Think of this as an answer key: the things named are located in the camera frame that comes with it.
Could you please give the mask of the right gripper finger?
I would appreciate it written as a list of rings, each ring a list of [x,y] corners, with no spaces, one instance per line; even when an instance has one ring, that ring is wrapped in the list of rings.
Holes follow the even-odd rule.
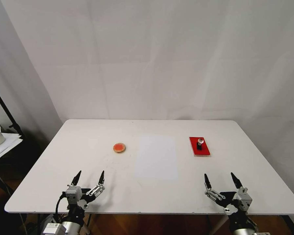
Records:
[[[243,187],[240,179],[238,179],[233,172],[231,172],[231,177],[237,189],[237,193],[241,193],[241,194],[247,193],[248,189],[246,187]]]
[[[211,183],[208,179],[207,174],[204,174],[204,185],[205,185],[205,195],[213,201],[223,200],[223,196],[217,191],[212,189]]]

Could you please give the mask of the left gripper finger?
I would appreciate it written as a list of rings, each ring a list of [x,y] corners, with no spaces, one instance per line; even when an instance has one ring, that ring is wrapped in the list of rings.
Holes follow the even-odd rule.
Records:
[[[104,190],[104,181],[105,181],[105,171],[102,171],[101,176],[99,178],[98,184],[87,191],[87,196],[99,196]]]
[[[81,176],[81,172],[82,172],[82,171],[80,170],[80,171],[77,173],[77,175],[74,176],[74,178],[73,178],[73,180],[72,180],[70,186],[77,186],[78,181],[79,181],[80,176]]]

